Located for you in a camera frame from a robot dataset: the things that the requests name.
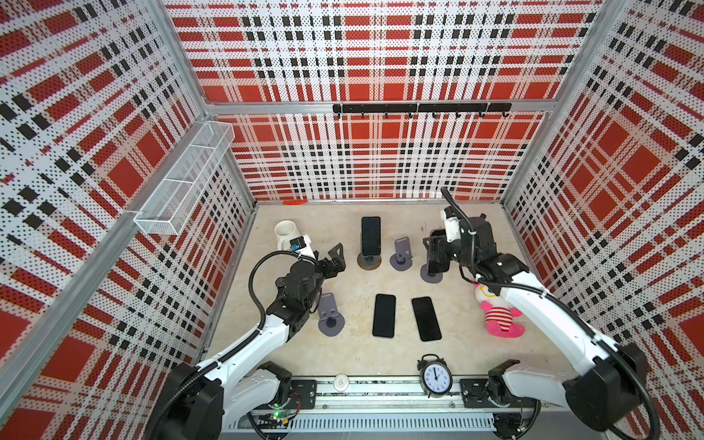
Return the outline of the black phone purple edge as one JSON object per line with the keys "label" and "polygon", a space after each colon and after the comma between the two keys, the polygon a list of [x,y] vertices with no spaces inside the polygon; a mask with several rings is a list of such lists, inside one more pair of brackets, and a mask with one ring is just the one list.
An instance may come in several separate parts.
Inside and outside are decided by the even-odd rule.
{"label": "black phone purple edge", "polygon": [[414,309],[414,317],[421,341],[441,340],[442,332],[432,299],[430,297],[414,298],[412,299],[412,309]]}

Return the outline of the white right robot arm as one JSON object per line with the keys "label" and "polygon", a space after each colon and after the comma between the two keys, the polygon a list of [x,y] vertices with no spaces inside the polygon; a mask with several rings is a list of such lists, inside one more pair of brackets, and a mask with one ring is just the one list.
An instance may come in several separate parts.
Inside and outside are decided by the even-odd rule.
{"label": "white right robot arm", "polygon": [[493,337],[517,339],[525,329],[515,321],[531,321],[566,357],[569,370],[552,371],[508,359],[492,368],[485,385],[490,402],[507,407],[530,399],[535,412],[542,403],[568,408],[597,432],[627,434],[618,423],[638,407],[647,414],[646,438],[658,439],[662,427],[654,399],[646,389],[648,362],[635,344],[622,345],[580,318],[538,280],[513,254],[500,253],[486,216],[469,217],[458,207],[441,213],[444,226],[423,240],[430,275],[458,264],[484,313]]}

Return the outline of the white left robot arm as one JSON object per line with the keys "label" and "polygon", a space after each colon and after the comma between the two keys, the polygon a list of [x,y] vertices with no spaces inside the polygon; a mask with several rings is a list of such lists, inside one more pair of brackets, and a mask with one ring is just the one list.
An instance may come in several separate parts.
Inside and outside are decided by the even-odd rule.
{"label": "white left robot arm", "polygon": [[260,314],[258,324],[210,359],[174,368],[159,393],[145,427],[145,439],[216,439],[228,422],[236,422],[260,405],[284,405],[290,387],[288,370],[267,361],[288,343],[317,310],[323,283],[346,269],[344,247],[337,244],[320,258],[310,246],[275,250],[257,263],[291,257],[288,273],[275,280],[276,297],[264,306],[247,280],[249,297]]}

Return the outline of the black phone green edge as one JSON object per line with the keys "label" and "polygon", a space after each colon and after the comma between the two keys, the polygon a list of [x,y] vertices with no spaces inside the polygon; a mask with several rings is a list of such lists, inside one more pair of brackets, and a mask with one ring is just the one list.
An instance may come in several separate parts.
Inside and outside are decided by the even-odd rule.
{"label": "black phone green edge", "polygon": [[365,258],[381,255],[381,218],[364,216],[361,219],[361,255]]}

